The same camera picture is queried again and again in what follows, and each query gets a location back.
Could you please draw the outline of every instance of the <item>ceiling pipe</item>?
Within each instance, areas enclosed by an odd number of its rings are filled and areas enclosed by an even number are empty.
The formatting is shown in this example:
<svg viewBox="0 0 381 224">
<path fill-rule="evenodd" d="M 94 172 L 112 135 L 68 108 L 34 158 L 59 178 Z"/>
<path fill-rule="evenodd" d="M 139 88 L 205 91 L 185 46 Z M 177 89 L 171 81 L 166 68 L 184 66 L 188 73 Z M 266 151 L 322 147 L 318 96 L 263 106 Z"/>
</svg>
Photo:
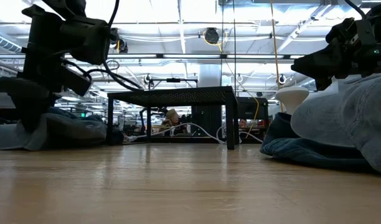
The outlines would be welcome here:
<svg viewBox="0 0 381 224">
<path fill-rule="evenodd" d="M 0 67 L 0 77 L 15 77 L 15 76 L 16 76 L 15 73 L 12 73 L 11 71 Z"/>
<path fill-rule="evenodd" d="M 15 73 L 17 73 L 17 72 L 21 72 L 21 70 L 15 68 L 15 67 L 13 67 L 13 66 L 7 65 L 7 64 L 5 64 L 5 63 L 2 63 L 2 62 L 0 62 L 0 67 L 6 68 L 6 69 L 8 69 L 8 70 L 10 70 L 10 71 L 12 71 L 12 72 L 15 72 Z"/>
<path fill-rule="evenodd" d="M 206 24 L 208 26 L 211 25 L 222 25 L 221 22 L 183 22 L 183 25 L 197 25 L 197 24 Z M 31 23 L 24 22 L 0 22 L 0 27 L 4 26 L 30 26 Z M 127 25 L 178 25 L 178 22 L 115 22 L 112 26 L 127 26 Z M 233 26 L 233 22 L 224 22 L 224 25 Z M 236 22 L 236 25 L 250 25 L 255 26 L 255 22 Z"/>
<path fill-rule="evenodd" d="M 126 70 L 126 72 L 131 75 L 131 77 L 133 77 L 135 79 L 135 81 L 140 85 L 140 86 L 143 86 L 143 84 L 138 80 L 138 78 L 136 77 L 136 75 L 128 68 L 128 67 L 124 67 L 124 69 Z"/>
<path fill-rule="evenodd" d="M 286 37 L 286 39 L 281 43 L 281 45 L 278 47 L 278 53 L 280 53 L 283 49 L 285 49 L 295 38 L 298 37 L 300 33 L 302 33 L 304 30 L 308 28 L 309 25 L 311 25 L 315 20 L 318 20 L 323 13 L 330 7 L 330 5 L 322 5 L 319 6 L 309 17 L 308 20 L 306 20 L 302 25 L 298 26 L 293 30 L 289 36 Z"/>
<path fill-rule="evenodd" d="M 181 49 L 182 53 L 186 54 L 186 48 L 185 48 L 185 35 L 184 35 L 184 26 L 183 26 L 183 20 L 182 20 L 182 13 L 181 13 L 181 0 L 178 0 L 178 16 L 179 16 L 179 36 L 181 37 Z"/>
</svg>

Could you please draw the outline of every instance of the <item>ceiling light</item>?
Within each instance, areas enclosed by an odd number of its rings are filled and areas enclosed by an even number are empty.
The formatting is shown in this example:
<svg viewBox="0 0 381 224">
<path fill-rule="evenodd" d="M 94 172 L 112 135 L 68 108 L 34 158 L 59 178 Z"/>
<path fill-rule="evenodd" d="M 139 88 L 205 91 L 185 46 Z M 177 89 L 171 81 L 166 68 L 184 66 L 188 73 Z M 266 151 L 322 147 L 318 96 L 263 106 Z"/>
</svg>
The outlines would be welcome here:
<svg viewBox="0 0 381 224">
<path fill-rule="evenodd" d="M 282 59 L 283 55 L 278 55 L 278 59 Z M 235 58 L 235 55 L 227 55 L 227 58 Z M 255 59 L 275 59 L 275 55 L 236 55 L 236 58 L 255 58 Z"/>
<path fill-rule="evenodd" d="M 280 85 L 283 85 L 283 84 L 285 84 L 286 83 L 286 77 L 282 74 L 282 75 L 280 75 L 280 77 L 279 77 L 279 79 L 278 79 L 278 82 L 279 82 L 279 84 Z"/>
<path fill-rule="evenodd" d="M 98 106 L 98 105 L 95 105 L 95 106 L 91 106 L 92 108 L 95 108 L 95 109 L 103 109 L 104 107 L 103 106 Z"/>
<path fill-rule="evenodd" d="M 217 30 L 215 28 L 207 28 L 206 32 L 204 33 L 204 39 L 209 44 L 217 44 L 220 40 L 220 36 L 217 33 Z"/>
<path fill-rule="evenodd" d="M 115 54 L 108 55 L 108 59 L 111 58 L 156 58 L 155 54 Z"/>
<path fill-rule="evenodd" d="M 292 55 L 290 56 L 290 59 L 297 59 L 303 57 L 302 55 Z"/>
<path fill-rule="evenodd" d="M 105 93 L 104 91 L 98 91 L 98 92 L 94 92 L 96 95 L 102 97 L 102 98 L 105 98 L 105 99 L 108 99 L 108 94 Z"/>
<path fill-rule="evenodd" d="M 199 55 L 199 54 L 172 54 L 163 55 L 164 58 L 220 58 L 220 55 Z"/>
<path fill-rule="evenodd" d="M 62 99 L 68 100 L 68 101 L 80 101 L 80 99 L 78 99 L 76 97 L 71 97 L 71 96 L 64 96 L 64 97 L 62 97 Z"/>
</svg>

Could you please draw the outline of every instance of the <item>gray fabric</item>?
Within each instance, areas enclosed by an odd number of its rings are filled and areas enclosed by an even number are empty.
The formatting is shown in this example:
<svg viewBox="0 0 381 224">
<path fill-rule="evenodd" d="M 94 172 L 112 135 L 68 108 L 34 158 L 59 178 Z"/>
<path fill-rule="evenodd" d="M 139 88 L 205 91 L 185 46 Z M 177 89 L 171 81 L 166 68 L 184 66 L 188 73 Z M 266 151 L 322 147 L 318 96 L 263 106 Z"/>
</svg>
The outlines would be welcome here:
<svg viewBox="0 0 381 224">
<path fill-rule="evenodd" d="M 99 121 L 70 119 L 58 114 L 46 113 L 40 117 L 33 133 L 24 131 L 18 124 L 0 125 L 0 150 L 24 148 L 30 151 L 51 146 L 73 147 L 100 144 L 106 138 L 106 125 Z"/>
<path fill-rule="evenodd" d="M 291 118 L 294 132 L 333 146 L 354 146 L 381 172 L 381 75 L 339 93 L 302 103 Z"/>
</svg>

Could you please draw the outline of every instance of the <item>fluorescent light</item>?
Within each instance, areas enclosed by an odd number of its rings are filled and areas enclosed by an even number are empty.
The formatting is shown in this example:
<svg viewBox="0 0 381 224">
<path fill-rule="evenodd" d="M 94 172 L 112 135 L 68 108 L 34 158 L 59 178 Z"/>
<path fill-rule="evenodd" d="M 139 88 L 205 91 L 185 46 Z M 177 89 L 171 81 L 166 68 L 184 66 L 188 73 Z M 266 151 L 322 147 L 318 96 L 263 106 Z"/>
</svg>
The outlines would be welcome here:
<svg viewBox="0 0 381 224">
<path fill-rule="evenodd" d="M 109 54 L 109 58 L 156 58 L 155 54 Z"/>
<path fill-rule="evenodd" d="M 364 3 L 381 3 L 381 0 L 365 0 Z"/>
<path fill-rule="evenodd" d="M 278 55 L 278 59 L 282 59 L 283 55 Z M 228 55 L 227 58 L 235 58 L 235 55 Z M 255 59 L 275 59 L 275 55 L 236 55 L 236 58 L 255 58 Z"/>
<path fill-rule="evenodd" d="M 76 97 L 71 97 L 71 96 L 64 96 L 64 97 L 62 97 L 62 99 L 68 100 L 68 101 L 80 101 L 80 99 L 78 99 Z"/>
<path fill-rule="evenodd" d="M 102 98 L 105 98 L 105 99 L 108 99 L 108 94 L 105 93 L 104 91 L 98 91 L 98 92 L 94 92 L 96 95 L 102 97 Z"/>
<path fill-rule="evenodd" d="M 290 56 L 290 59 L 297 59 L 297 58 L 301 58 L 301 57 L 304 57 L 302 55 L 292 55 Z"/>
<path fill-rule="evenodd" d="M 24 59 L 24 54 L 1 54 L 0 59 Z"/>
<path fill-rule="evenodd" d="M 92 108 L 95 108 L 95 109 L 103 109 L 103 106 L 97 106 L 97 105 L 95 105 L 95 106 L 91 106 Z"/>
<path fill-rule="evenodd" d="M 192 54 L 173 54 L 173 55 L 163 55 L 164 58 L 220 58 L 220 55 L 192 55 Z"/>
</svg>

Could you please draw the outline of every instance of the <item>black metal table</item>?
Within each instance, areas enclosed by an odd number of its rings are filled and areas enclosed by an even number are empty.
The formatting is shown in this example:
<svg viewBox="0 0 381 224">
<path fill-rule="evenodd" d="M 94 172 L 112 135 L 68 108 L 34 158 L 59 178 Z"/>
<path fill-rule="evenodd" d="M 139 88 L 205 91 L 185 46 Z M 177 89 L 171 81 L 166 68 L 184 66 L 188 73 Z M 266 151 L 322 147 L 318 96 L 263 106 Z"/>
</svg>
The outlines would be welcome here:
<svg viewBox="0 0 381 224">
<path fill-rule="evenodd" d="M 184 88 L 173 90 L 151 90 L 108 94 L 108 142 L 111 144 L 113 130 L 114 100 L 132 103 L 147 108 L 147 140 L 151 141 L 151 108 L 163 106 L 225 105 L 227 120 L 227 147 L 239 145 L 238 102 L 231 86 Z"/>
</svg>

